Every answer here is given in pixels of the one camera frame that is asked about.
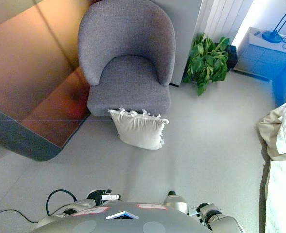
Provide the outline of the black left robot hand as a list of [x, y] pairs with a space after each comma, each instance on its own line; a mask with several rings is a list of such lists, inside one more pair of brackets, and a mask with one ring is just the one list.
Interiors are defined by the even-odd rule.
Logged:
[[106, 201], [111, 200], [120, 200], [121, 195], [120, 194], [113, 194], [111, 189], [104, 189], [104, 190], [93, 190], [91, 191], [87, 199], [92, 199], [95, 201], [96, 206], [100, 206]]

